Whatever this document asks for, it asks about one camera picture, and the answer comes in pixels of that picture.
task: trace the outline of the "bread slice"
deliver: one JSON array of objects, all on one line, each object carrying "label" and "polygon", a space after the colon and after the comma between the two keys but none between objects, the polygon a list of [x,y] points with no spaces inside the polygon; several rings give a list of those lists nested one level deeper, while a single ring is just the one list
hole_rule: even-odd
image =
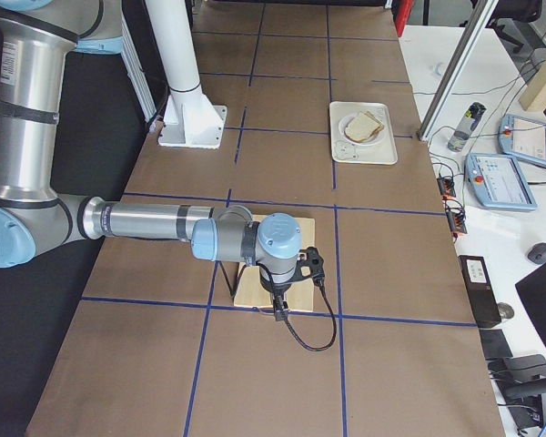
[{"label": "bread slice", "polygon": [[348,139],[357,143],[369,140],[378,134],[384,125],[380,123],[369,111],[358,112],[344,128],[344,134]]}]

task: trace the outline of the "white tray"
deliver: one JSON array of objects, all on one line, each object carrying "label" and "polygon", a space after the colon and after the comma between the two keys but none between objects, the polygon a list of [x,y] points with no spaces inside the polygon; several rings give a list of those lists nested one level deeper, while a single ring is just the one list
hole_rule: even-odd
[{"label": "white tray", "polygon": [[[363,143],[351,141],[344,127],[358,112],[369,111],[384,125],[375,137]],[[399,159],[392,136],[389,109],[381,103],[331,102],[329,104],[331,156],[338,162],[392,165]]]}]

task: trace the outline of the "tablet screen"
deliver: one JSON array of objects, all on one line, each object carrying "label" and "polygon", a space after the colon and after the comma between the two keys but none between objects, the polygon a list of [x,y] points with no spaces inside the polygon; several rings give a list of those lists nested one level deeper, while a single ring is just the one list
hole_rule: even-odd
[{"label": "tablet screen", "polygon": [[498,203],[531,204],[511,159],[477,156],[490,199]]},{"label": "tablet screen", "polygon": [[546,160],[546,126],[522,118],[513,118],[514,152]]}]

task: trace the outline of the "computer mouse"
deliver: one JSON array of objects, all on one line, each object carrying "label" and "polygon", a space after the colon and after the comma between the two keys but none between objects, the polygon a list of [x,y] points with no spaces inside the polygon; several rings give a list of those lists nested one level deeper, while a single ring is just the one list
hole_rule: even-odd
[{"label": "computer mouse", "polygon": [[546,243],[534,244],[528,252],[528,259],[534,264],[546,262]]}]

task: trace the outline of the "blue tape line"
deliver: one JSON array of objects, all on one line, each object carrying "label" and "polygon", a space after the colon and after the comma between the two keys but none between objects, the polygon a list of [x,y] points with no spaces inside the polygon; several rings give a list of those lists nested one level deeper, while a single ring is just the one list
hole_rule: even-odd
[{"label": "blue tape line", "polygon": [[445,217],[444,212],[429,212],[429,211],[413,211],[411,209],[387,209],[387,208],[366,208],[366,207],[341,207],[338,209],[345,211],[372,211],[372,212],[386,212],[389,214],[412,214],[416,216],[433,216],[433,217]]},{"label": "blue tape line", "polygon": [[[157,307],[177,307],[177,308],[192,308],[196,310],[205,310],[206,304],[203,303],[186,303],[186,302],[170,302],[166,300],[141,300],[141,299],[123,299],[123,298],[104,298],[97,296],[83,296],[81,300],[90,302],[107,302],[107,303],[125,303],[130,305],[149,305]],[[212,310],[223,311],[245,311],[245,312],[258,312],[255,308],[245,307],[233,307],[225,305],[210,305]],[[292,310],[291,315],[301,317],[331,317],[327,312],[306,312]],[[394,317],[380,317],[380,316],[365,316],[361,314],[336,314],[337,319],[343,320],[365,320],[365,321],[386,321],[392,323],[411,323],[420,325],[440,325],[440,326],[457,326],[464,328],[477,328],[477,324],[466,321],[448,321],[448,320],[423,320],[423,319],[405,319]]]},{"label": "blue tape line", "polygon": [[338,171],[336,170],[336,161],[334,161],[333,159],[331,160],[331,179],[331,189],[338,188]]},{"label": "blue tape line", "polygon": [[279,132],[282,134],[306,134],[306,135],[329,135],[329,132],[316,132],[311,130],[286,130],[286,129],[267,129],[265,127],[225,127],[225,130],[248,130],[254,132]]},{"label": "blue tape line", "polygon": [[280,207],[304,207],[304,208],[323,208],[333,209],[330,205],[309,205],[308,203],[286,203],[286,202],[272,202],[266,200],[245,200],[241,198],[235,198],[235,202],[246,203],[248,205],[276,205]]},{"label": "blue tape line", "polygon": [[190,390],[190,399],[188,401],[188,410],[186,414],[186,423],[184,425],[184,433],[183,437],[188,437],[188,433],[190,431],[190,421],[192,419],[192,409],[194,408],[194,399],[196,397],[197,393],[197,385],[198,385],[198,375],[200,374],[200,364],[202,362],[202,354],[204,352],[204,343],[207,339],[207,328],[208,328],[208,319],[210,317],[210,304],[212,303],[212,297],[214,295],[215,291],[215,280],[217,278],[217,267],[218,265],[215,264],[215,268],[212,270],[212,281],[210,283],[210,292],[208,293],[208,302],[207,302],[207,310],[204,316],[204,324],[202,326],[202,335],[200,337],[200,346],[198,347],[198,355],[197,355],[197,365],[194,369],[194,379],[192,380],[192,389]]},{"label": "blue tape line", "polygon": [[151,193],[136,193],[136,192],[126,192],[124,196],[134,196],[139,198],[176,198],[180,200],[205,200],[209,202],[226,202],[225,198],[202,198],[196,196],[178,196],[172,194],[151,194]]},{"label": "blue tape line", "polygon": [[331,48],[330,48],[330,37],[329,37],[329,6],[326,5],[326,38],[328,39],[328,77],[329,77],[329,101],[331,102],[334,98],[333,90],[331,86]]},{"label": "blue tape line", "polygon": [[423,319],[404,319],[398,317],[377,317],[377,316],[359,316],[355,314],[345,314],[344,320],[365,320],[365,321],[387,321],[391,323],[410,323],[415,325],[437,325],[437,326],[456,326],[462,328],[477,328],[476,323],[468,321],[446,321],[446,320],[423,320]]},{"label": "blue tape line", "polygon": [[339,39],[339,40],[350,40],[350,41],[382,41],[388,43],[398,43],[398,39],[392,38],[363,38],[355,36],[331,36],[330,39]]},{"label": "blue tape line", "polygon": [[121,298],[99,298],[92,296],[82,296],[81,300],[90,302],[110,302],[110,303],[129,303],[136,305],[154,305],[158,307],[181,307],[195,308],[203,310],[207,306],[200,303],[185,303],[185,302],[168,302],[164,300],[141,300],[141,299],[121,299]]},{"label": "blue tape line", "polygon": [[243,128],[245,126],[245,117],[247,116],[247,107],[243,110],[243,117],[240,120],[240,132],[238,134],[237,151],[235,152],[235,165],[238,163],[238,155],[240,154],[240,141],[243,138]]},{"label": "blue tape line", "polygon": [[275,75],[253,75],[253,77],[264,77],[268,79],[308,79],[308,80],[327,80],[328,77],[314,77],[314,76],[275,76]]},{"label": "blue tape line", "polygon": [[223,73],[223,72],[216,72],[216,73],[209,73],[209,72],[199,72],[200,75],[205,76],[238,76],[238,77],[251,77],[251,74],[242,74],[242,73]]},{"label": "blue tape line", "polygon": [[342,279],[339,256],[338,208],[334,205],[334,238],[336,242],[336,278],[338,282],[339,369],[342,395],[342,435],[348,437],[348,403],[346,395],[346,359],[344,354],[344,322],[342,319]]},{"label": "blue tape line", "polygon": [[262,36],[273,36],[275,38],[305,38],[305,39],[326,39],[326,36],[305,36],[305,35],[278,35],[278,34],[261,34]]},{"label": "blue tape line", "polygon": [[410,82],[408,80],[380,80],[380,79],[372,79],[370,82],[376,82],[378,84],[409,84]]},{"label": "blue tape line", "polygon": [[[177,196],[177,195],[168,195],[168,194],[149,194],[149,193],[135,193],[127,192],[124,193],[124,196],[134,196],[134,197],[143,197],[143,198],[174,198],[181,200],[204,200],[211,202],[227,202],[226,198],[200,198],[194,196]],[[372,207],[346,207],[341,205],[321,205],[313,203],[290,203],[290,202],[277,202],[273,200],[248,200],[243,198],[231,198],[230,201],[236,203],[246,203],[249,205],[277,205],[281,207],[302,207],[302,208],[322,208],[322,209],[343,209],[346,211],[370,211],[370,212],[384,212],[388,214],[411,214],[418,216],[433,216],[433,217],[444,217],[444,212],[429,212],[429,211],[415,211],[412,209],[389,209],[389,208],[372,208]]]},{"label": "blue tape line", "polygon": [[253,75],[255,74],[255,64],[257,63],[257,51],[258,51],[258,43],[261,39],[261,29],[263,27],[263,18],[265,17],[265,7],[267,6],[266,3],[263,4],[263,10],[261,11],[261,21],[258,24],[258,33],[257,33],[257,42],[255,43],[255,53],[253,53],[253,64],[251,65],[251,76],[248,78],[248,85],[251,86],[253,84]]},{"label": "blue tape line", "polygon": [[242,73],[226,73],[226,72],[200,72],[200,75],[205,76],[237,76],[237,77],[264,77],[268,79],[309,79],[309,80],[329,80],[327,77],[313,77],[313,76],[275,76],[275,75],[251,75]]},{"label": "blue tape line", "polygon": [[236,35],[236,36],[257,36],[253,32],[217,32],[212,30],[193,30],[191,34],[208,34],[208,35]]}]

